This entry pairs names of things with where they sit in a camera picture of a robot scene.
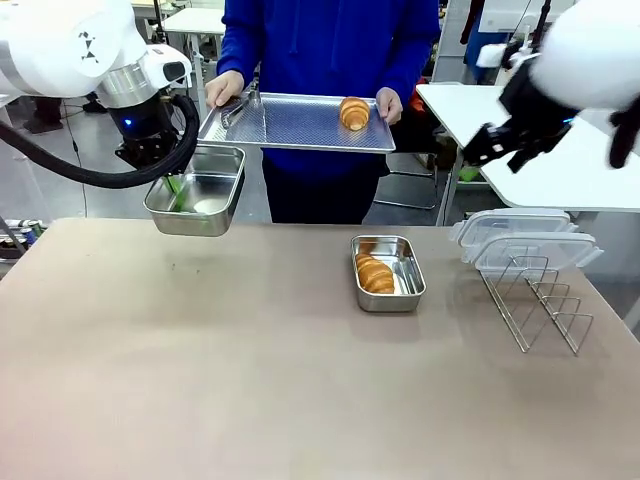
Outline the person's left hand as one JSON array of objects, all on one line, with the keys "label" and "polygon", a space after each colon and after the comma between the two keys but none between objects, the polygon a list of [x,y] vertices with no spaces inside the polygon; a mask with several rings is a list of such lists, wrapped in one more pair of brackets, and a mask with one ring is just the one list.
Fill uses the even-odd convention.
[{"label": "person's left hand", "polygon": [[400,121],[403,105],[395,90],[389,87],[381,88],[376,94],[376,105],[380,117],[389,126]]}]

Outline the person's right hand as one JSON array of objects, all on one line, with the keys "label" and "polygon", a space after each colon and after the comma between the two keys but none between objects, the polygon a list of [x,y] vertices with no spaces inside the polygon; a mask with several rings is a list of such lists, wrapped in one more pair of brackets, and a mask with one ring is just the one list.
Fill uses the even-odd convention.
[{"label": "person's right hand", "polygon": [[234,70],[226,71],[205,85],[206,104],[210,108],[222,107],[244,89],[243,76]]}]

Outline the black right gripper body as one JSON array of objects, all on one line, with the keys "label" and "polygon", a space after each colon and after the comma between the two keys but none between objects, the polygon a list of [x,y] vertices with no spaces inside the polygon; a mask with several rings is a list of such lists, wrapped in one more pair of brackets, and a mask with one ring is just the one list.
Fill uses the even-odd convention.
[{"label": "black right gripper body", "polygon": [[515,151],[551,151],[571,128],[573,109],[545,94],[532,79],[532,68],[541,56],[523,61],[504,87],[499,101],[509,114],[503,124],[505,146]]}]

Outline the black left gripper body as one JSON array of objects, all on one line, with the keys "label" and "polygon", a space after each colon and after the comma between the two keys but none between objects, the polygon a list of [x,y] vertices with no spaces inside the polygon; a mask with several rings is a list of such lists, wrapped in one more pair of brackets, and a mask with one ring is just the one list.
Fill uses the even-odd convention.
[{"label": "black left gripper body", "polygon": [[138,105],[107,109],[122,135],[115,154],[135,170],[159,164],[179,143],[172,121],[176,98],[158,93]]}]

